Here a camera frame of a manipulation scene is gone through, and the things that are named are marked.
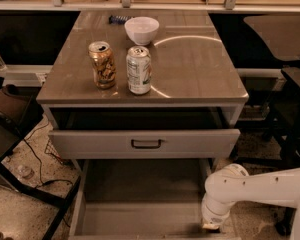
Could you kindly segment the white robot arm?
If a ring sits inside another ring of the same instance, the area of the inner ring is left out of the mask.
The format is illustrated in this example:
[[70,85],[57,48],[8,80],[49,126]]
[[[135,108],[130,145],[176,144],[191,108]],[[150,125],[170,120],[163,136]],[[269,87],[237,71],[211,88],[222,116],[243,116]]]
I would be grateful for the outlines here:
[[202,225],[218,229],[236,202],[251,201],[295,208],[290,240],[300,240],[300,168],[249,175],[239,164],[229,164],[205,180]]

